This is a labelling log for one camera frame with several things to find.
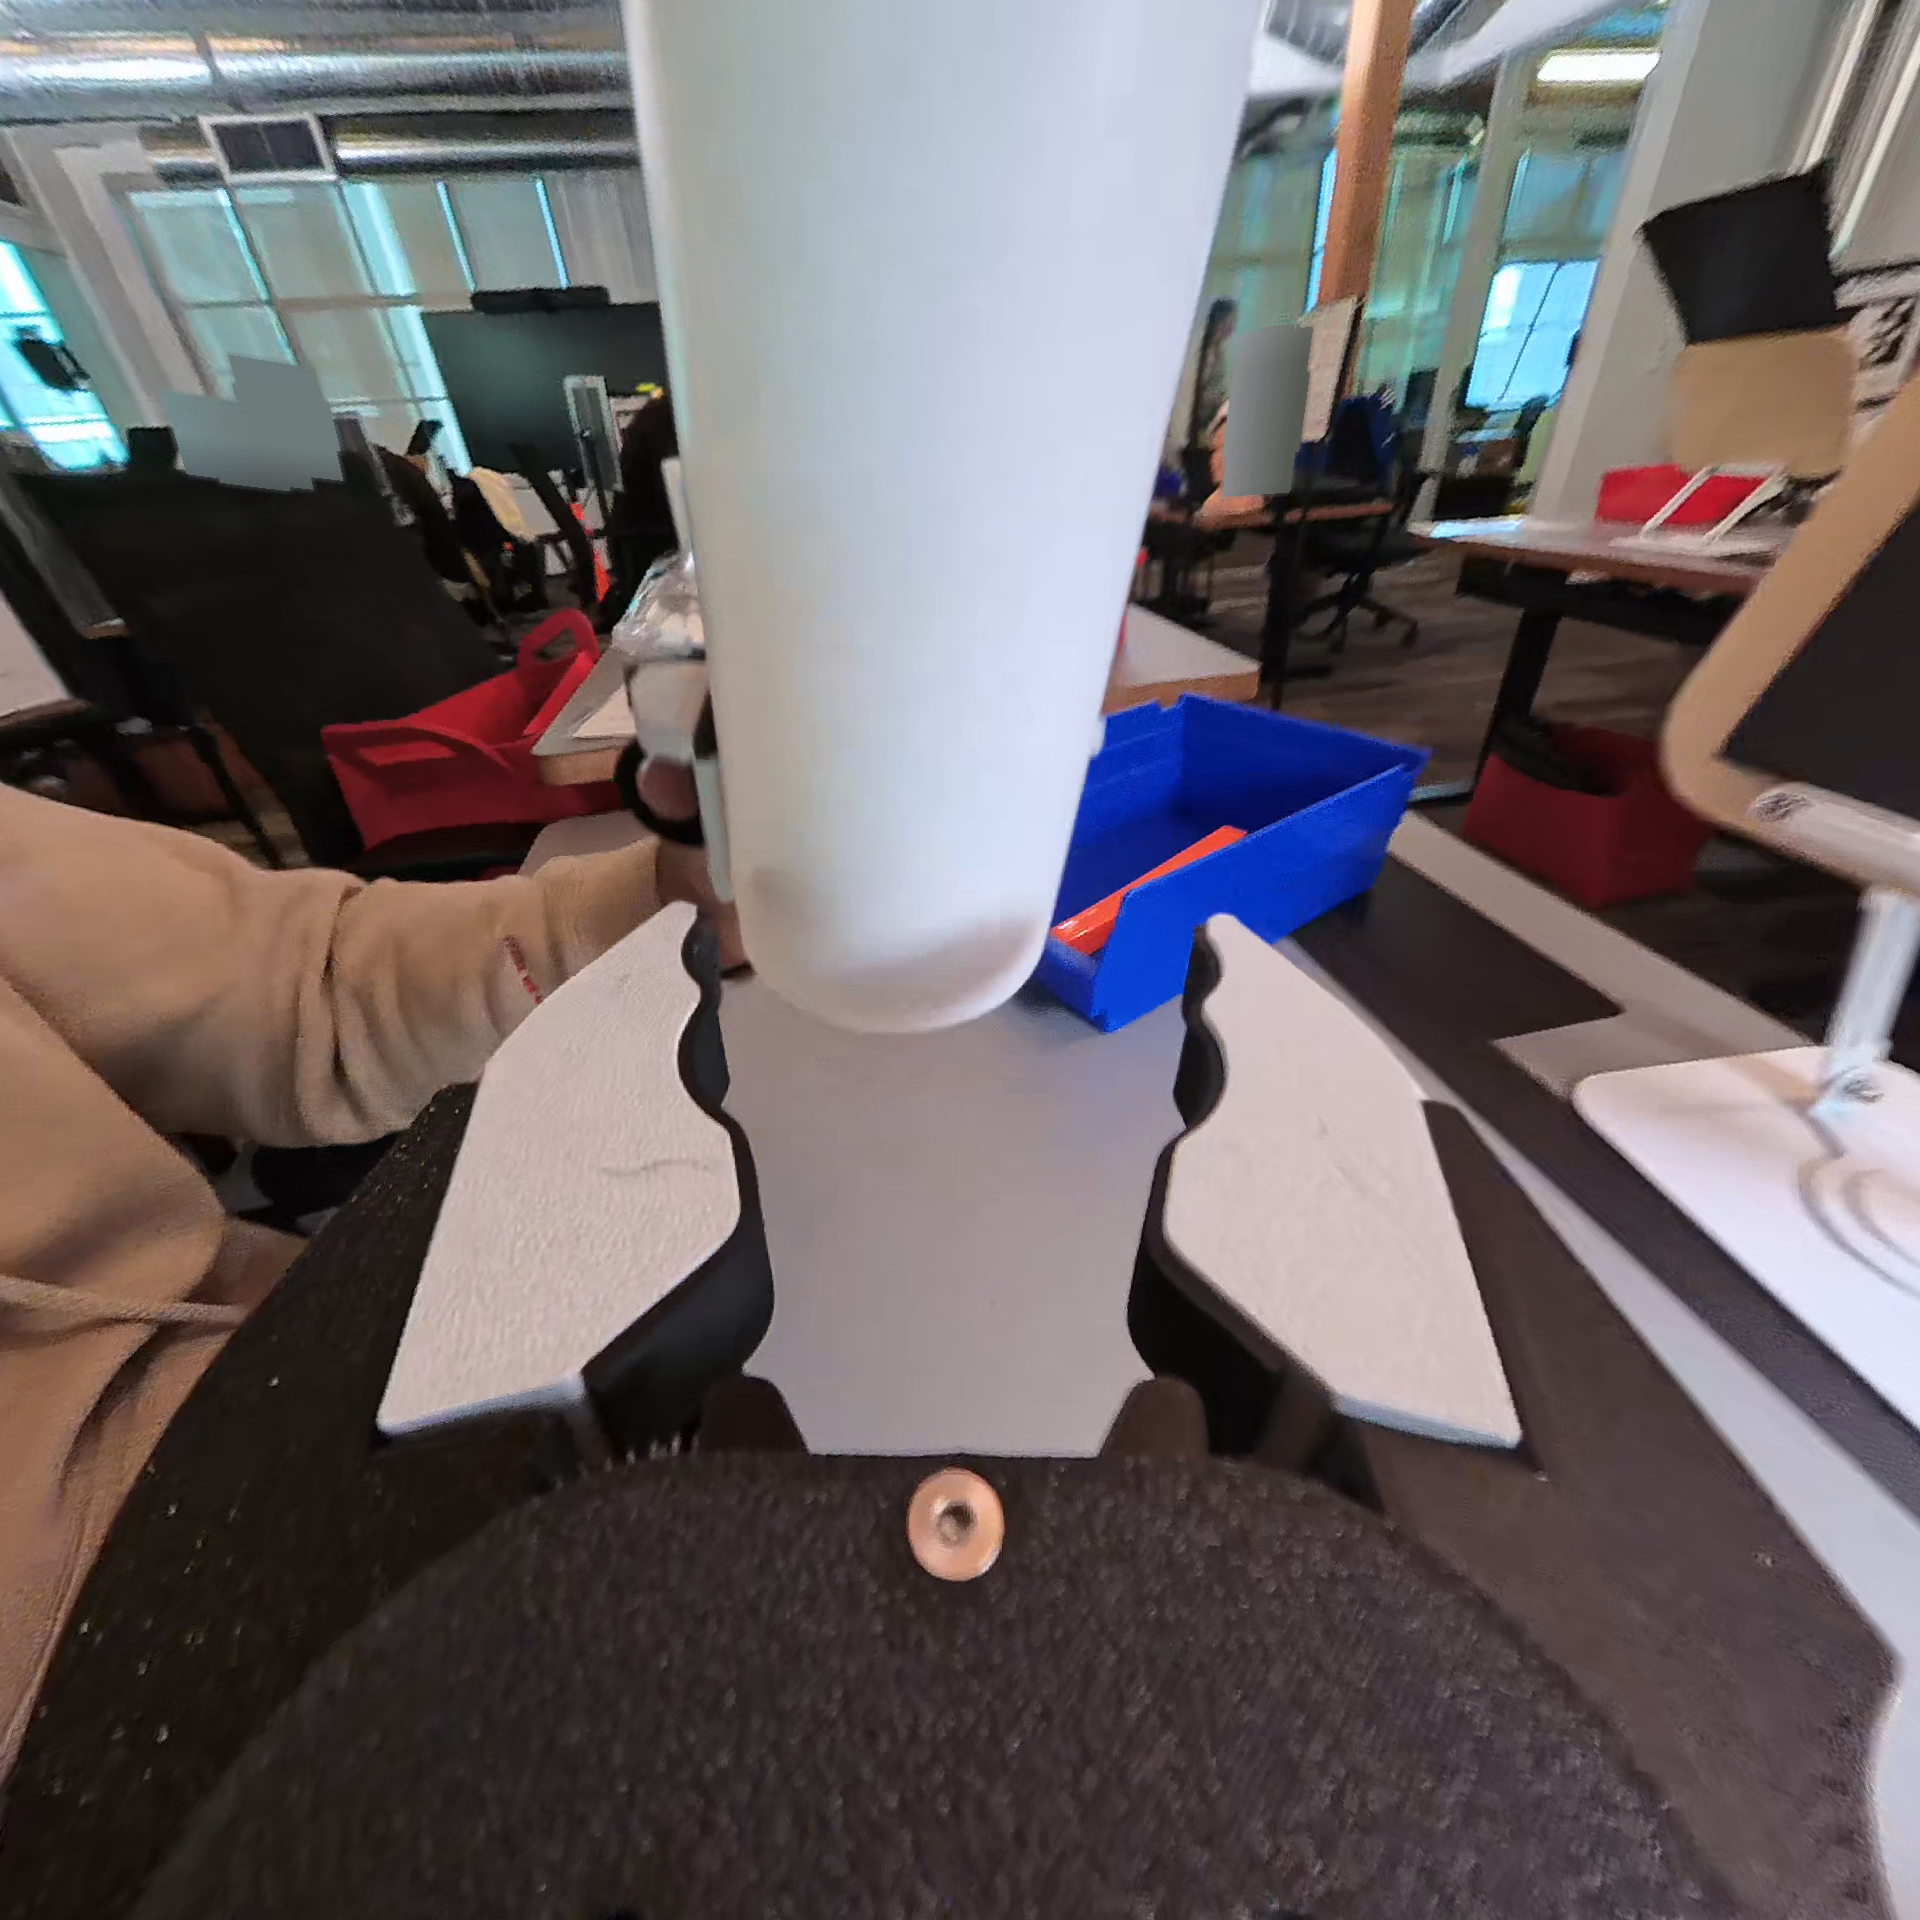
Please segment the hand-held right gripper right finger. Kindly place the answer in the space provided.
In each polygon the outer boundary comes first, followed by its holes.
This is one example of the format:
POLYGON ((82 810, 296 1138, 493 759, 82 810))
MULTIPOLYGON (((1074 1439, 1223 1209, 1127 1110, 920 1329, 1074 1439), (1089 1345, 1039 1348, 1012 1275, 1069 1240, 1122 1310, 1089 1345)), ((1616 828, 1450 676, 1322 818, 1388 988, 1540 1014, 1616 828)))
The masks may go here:
POLYGON ((1127 1330, 1199 1402, 1206 1447, 1294 1425, 1513 1455, 1519 1408, 1434 1138, 1399 1054, 1247 926, 1193 936, 1127 1330))

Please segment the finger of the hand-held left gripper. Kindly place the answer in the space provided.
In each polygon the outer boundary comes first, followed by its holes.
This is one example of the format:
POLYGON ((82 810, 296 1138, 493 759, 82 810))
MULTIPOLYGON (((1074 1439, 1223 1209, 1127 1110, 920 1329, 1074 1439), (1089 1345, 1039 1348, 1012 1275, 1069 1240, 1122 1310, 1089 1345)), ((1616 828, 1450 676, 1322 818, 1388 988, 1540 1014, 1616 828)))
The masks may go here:
POLYGON ((732 906, 735 900, 735 889, 732 879, 727 794, 712 705, 702 707, 690 737, 690 747, 690 775, 698 807, 710 894, 720 906, 732 906))

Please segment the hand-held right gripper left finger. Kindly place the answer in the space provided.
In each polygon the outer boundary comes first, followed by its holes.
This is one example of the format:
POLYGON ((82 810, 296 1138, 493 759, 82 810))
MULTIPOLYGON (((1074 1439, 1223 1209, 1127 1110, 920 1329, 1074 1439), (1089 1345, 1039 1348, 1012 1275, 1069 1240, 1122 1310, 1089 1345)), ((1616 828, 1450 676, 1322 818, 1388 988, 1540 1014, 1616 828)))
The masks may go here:
POLYGON ((470 1099, 375 1427, 517 1418, 664 1449, 774 1314, 752 1148, 728 1113, 714 940, 639 924, 497 1044, 470 1099))

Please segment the white water bottle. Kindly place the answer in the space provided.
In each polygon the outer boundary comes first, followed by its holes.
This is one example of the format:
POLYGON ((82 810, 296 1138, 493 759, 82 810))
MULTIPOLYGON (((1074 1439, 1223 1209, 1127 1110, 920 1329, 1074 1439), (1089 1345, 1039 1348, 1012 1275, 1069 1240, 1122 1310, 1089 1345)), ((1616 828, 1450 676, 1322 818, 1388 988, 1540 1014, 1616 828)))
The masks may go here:
POLYGON ((812 1018, 1039 963, 1261 14, 621 7, 735 912, 812 1018))

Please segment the person's left forearm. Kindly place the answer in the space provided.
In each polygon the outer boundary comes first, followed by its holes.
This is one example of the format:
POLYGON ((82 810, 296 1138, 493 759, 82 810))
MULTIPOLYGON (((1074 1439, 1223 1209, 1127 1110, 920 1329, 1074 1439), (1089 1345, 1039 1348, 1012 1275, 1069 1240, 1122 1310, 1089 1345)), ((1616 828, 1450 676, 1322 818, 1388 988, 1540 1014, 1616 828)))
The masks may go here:
POLYGON ((4 791, 4 1148, 346 1146, 470 1083, 657 912, 656 846, 533 879, 260 871, 192 833, 4 791))

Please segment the person's left hand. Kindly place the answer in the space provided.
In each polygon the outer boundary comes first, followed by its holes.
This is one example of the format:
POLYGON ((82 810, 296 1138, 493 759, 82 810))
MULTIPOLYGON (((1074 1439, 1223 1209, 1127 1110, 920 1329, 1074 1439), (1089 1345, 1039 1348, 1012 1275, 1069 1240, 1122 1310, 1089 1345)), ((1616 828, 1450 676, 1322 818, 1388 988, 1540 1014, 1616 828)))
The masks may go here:
POLYGON ((656 892, 664 906, 692 906, 698 924, 706 926, 714 943, 721 977, 752 971, 735 903, 717 889, 712 857, 706 846, 690 846, 657 835, 656 892))

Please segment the clear plastic bag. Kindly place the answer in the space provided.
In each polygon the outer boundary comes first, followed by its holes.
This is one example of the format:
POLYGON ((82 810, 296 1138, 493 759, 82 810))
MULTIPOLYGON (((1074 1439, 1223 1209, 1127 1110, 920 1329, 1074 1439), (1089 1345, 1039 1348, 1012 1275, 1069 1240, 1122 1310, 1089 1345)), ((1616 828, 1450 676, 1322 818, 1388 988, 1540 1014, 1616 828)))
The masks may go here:
POLYGON ((704 609, 690 551, 660 556, 610 632, 613 655, 625 667, 706 660, 704 609))

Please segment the orange block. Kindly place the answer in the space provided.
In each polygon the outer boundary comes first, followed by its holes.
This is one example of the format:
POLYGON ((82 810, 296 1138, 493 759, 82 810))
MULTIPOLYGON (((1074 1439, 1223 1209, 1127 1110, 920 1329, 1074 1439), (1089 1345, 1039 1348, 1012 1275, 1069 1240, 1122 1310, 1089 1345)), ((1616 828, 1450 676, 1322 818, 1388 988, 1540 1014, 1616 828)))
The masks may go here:
POLYGON ((1244 840, 1245 830, 1241 828, 1220 826, 1212 830, 1208 835, 1191 841, 1177 855, 1166 857, 1159 866, 1140 873, 1134 880, 1127 880, 1122 888, 1113 889, 1104 899, 1093 900, 1076 914, 1056 922, 1048 931, 1048 940, 1080 956, 1102 954, 1113 937, 1125 903, 1132 896, 1140 894, 1151 884, 1159 884, 1173 873, 1182 873, 1189 866, 1199 865, 1212 855, 1234 849, 1244 840))

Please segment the blue plastic bin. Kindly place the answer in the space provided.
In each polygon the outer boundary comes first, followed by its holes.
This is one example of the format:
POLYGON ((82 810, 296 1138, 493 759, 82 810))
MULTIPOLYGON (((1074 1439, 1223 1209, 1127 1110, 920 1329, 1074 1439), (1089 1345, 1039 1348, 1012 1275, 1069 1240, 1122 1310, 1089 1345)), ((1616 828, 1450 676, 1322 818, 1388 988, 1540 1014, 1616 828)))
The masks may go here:
POLYGON ((1425 762, 1421 747, 1193 695, 1111 715, 1053 924, 1220 826, 1245 840, 1132 896, 1094 956, 1046 937, 1036 988, 1116 1033, 1182 994, 1206 922, 1230 916, 1266 943, 1318 922, 1376 883, 1425 762))

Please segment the large black monitor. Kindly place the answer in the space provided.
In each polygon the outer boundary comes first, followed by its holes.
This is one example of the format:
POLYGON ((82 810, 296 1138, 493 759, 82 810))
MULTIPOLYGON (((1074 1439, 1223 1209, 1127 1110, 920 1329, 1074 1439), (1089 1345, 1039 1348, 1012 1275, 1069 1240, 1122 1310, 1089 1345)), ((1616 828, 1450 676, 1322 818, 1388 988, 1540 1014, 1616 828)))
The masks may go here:
POLYGON ((470 464, 525 474, 582 470, 565 383, 598 377, 607 395, 664 385, 657 302, 613 302, 598 287, 482 292, 466 308, 425 308, 423 337, 470 464))

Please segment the black high-back chair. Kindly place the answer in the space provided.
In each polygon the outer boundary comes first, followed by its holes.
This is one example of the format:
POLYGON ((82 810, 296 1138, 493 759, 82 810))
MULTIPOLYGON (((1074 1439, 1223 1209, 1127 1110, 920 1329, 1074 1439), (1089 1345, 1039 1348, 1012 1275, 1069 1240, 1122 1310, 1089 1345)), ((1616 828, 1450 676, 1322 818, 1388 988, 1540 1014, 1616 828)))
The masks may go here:
POLYGON ((497 673, 420 542, 341 483, 266 491, 170 474, 22 474, 37 515, 129 641, 264 779, 312 866, 463 880, 514 862, 502 826, 418 830, 375 854, 321 729, 388 722, 497 673))

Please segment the wooden top desk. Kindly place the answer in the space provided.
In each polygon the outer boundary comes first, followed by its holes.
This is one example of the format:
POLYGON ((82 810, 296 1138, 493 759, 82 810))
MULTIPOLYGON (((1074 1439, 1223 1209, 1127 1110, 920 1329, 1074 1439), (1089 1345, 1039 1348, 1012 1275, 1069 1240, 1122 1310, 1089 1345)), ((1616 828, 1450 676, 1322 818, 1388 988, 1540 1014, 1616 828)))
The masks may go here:
POLYGON ((1774 523, 1713 546, 1645 545, 1614 522, 1540 516, 1413 522, 1410 536, 1457 560, 1457 596, 1517 618, 1479 744, 1479 774, 1502 722, 1533 714, 1562 625, 1703 656, 1781 558, 1791 529, 1774 523))

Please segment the small white board stand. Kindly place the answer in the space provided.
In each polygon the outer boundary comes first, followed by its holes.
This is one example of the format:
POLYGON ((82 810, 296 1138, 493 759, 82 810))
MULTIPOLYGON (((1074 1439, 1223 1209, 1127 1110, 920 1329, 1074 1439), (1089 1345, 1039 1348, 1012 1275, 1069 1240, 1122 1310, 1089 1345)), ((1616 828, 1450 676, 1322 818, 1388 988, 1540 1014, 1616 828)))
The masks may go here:
POLYGON ((1608 515, 1640 540, 1724 540, 1784 488, 1777 464, 1645 464, 1607 475, 1608 515))

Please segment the small wooden board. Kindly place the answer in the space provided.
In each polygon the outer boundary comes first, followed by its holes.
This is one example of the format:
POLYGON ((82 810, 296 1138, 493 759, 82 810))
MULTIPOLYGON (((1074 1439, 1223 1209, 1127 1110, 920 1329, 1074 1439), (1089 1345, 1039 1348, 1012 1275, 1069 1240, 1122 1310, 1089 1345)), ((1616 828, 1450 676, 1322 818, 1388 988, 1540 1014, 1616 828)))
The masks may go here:
POLYGON ((1844 328, 1690 344, 1665 392, 1665 454, 1693 474, 1761 470, 1823 483, 1846 459, 1856 347, 1844 328))

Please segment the black rectangular panel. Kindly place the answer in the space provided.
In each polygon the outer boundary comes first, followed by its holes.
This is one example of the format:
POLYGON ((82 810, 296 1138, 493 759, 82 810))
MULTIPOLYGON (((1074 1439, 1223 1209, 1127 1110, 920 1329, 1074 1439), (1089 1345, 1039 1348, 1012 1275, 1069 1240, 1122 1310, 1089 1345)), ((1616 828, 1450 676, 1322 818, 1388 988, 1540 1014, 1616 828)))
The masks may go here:
POLYGON ((1687 347, 1840 328, 1823 161, 1665 209, 1638 241, 1687 347))

